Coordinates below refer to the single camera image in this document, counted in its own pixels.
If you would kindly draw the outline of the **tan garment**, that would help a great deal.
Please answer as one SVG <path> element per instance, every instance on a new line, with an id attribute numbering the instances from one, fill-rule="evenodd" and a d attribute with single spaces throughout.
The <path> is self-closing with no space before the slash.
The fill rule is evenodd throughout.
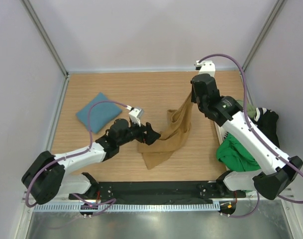
<path id="1" fill-rule="evenodd" d="M 167 110 L 168 125 L 158 140 L 152 145 L 138 144 L 137 151 L 142 154 L 147 169 L 153 169 L 167 161 L 186 144 L 192 127 L 193 105 L 192 95 L 189 94 L 177 110 Z"/>

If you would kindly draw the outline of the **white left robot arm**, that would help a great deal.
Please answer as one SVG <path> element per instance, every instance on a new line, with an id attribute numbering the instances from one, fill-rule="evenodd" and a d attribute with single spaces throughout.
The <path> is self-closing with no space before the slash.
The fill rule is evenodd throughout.
<path id="1" fill-rule="evenodd" d="M 31 206 L 29 196 L 39 205 L 57 196 L 94 199 L 100 190 L 99 183 L 88 172 L 79 175 L 73 175 L 73 172 L 111 159 L 119 153 L 122 145 L 133 140 L 151 145 L 159 138 L 160 134 L 148 122 L 138 125 L 117 119 L 103 136 L 89 146 L 56 155 L 49 151 L 40 153 L 21 179 L 27 188 L 26 205 Z"/>

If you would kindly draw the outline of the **blue tank top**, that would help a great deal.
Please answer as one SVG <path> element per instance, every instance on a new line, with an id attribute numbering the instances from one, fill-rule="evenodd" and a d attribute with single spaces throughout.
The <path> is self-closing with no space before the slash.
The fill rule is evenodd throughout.
<path id="1" fill-rule="evenodd" d="M 88 113 L 95 103 L 109 101 L 106 95 L 99 92 L 87 105 L 76 113 L 77 119 L 88 129 Z M 91 132 L 98 133 L 107 123 L 122 113 L 122 109 L 115 103 L 100 103 L 90 112 Z"/>

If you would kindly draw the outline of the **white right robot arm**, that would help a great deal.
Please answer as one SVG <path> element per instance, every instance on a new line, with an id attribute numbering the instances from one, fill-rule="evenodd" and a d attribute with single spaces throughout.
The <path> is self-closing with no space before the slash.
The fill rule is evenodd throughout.
<path id="1" fill-rule="evenodd" d="M 257 191 L 273 200 L 296 178 L 303 166 L 298 156 L 289 156 L 276 147 L 254 124 L 246 119 L 241 105 L 230 96 L 221 96 L 214 77 L 198 74 L 191 79 L 192 102 L 206 118 L 234 136 L 253 156 L 259 170 L 225 173 L 216 185 L 217 193 L 228 197 L 234 191 Z"/>

